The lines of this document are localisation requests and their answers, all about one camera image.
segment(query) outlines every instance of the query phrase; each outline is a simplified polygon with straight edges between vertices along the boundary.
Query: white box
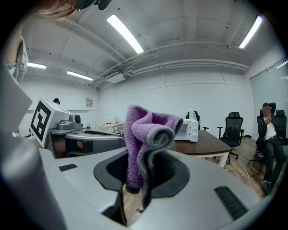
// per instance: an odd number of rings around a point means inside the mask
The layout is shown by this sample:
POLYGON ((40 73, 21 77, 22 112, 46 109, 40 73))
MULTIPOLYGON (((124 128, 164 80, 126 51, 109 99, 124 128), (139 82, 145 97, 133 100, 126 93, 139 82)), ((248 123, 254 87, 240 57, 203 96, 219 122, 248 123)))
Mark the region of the white box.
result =
POLYGON ((198 121, 195 119, 184 119, 183 125, 175 137, 179 141, 198 141, 198 121))
POLYGON ((60 105, 41 97, 30 124, 30 131, 44 148, 48 130, 56 128, 61 120, 69 120, 71 112, 60 105))

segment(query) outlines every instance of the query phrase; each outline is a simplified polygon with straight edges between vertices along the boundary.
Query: wooden tabletop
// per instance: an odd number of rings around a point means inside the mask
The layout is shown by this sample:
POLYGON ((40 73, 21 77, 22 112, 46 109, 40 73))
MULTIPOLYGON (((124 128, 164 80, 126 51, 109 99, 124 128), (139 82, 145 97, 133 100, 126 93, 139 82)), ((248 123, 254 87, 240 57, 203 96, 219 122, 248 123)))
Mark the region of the wooden tabletop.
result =
POLYGON ((186 155, 207 155, 232 151, 232 148, 204 130, 198 132, 198 142, 175 141, 170 150, 186 155))

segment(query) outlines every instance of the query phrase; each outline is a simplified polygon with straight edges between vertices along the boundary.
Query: cable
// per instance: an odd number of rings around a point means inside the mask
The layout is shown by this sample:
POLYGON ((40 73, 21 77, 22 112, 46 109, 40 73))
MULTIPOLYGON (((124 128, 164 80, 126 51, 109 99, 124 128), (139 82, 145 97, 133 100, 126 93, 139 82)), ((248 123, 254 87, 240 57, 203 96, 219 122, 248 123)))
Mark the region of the cable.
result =
POLYGON ((249 181, 249 187, 250 187, 250 177, 249 177, 249 174, 248 174, 248 172, 247 172, 247 170, 246 170, 246 168, 242 165, 242 167, 245 169, 245 171, 246 171, 246 173, 247 173, 247 176, 248 176, 248 181, 249 181))

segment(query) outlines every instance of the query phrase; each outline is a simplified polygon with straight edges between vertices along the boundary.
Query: man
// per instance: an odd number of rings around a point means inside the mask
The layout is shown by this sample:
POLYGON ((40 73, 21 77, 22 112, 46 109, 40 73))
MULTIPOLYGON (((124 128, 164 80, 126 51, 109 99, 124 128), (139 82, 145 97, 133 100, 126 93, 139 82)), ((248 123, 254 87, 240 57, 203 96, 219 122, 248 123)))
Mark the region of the man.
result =
POLYGON ((55 98, 55 99, 53 100, 53 102, 55 102, 57 105, 60 105, 60 101, 59 101, 58 98, 55 98))
POLYGON ((265 181, 263 188, 267 194, 271 193, 286 159, 283 147, 277 137, 280 133, 280 128, 273 115, 275 110, 276 103, 264 103, 262 106, 263 118, 257 120, 259 133, 257 145, 264 148, 266 156, 266 173, 263 178, 265 181), (274 157, 277 164, 273 170, 274 157))

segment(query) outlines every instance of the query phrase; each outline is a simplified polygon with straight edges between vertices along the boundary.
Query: mesh chair back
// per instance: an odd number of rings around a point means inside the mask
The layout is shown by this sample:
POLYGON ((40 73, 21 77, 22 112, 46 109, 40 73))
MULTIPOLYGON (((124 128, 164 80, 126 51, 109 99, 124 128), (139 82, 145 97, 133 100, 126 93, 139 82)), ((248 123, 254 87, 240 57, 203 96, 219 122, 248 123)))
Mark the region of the mesh chair back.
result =
POLYGON ((287 117, 285 116, 284 110, 276 111, 276 121, 277 121, 277 125, 280 128, 279 136, 282 138, 286 138, 287 117))
POLYGON ((196 114, 196 118, 197 118, 197 121, 198 121, 198 130, 200 130, 200 116, 198 115, 198 112, 197 111, 194 111, 194 113, 196 114))
POLYGON ((240 129, 243 123, 243 118, 238 112, 229 113, 226 117, 226 127, 224 132, 225 138, 240 139, 240 129))

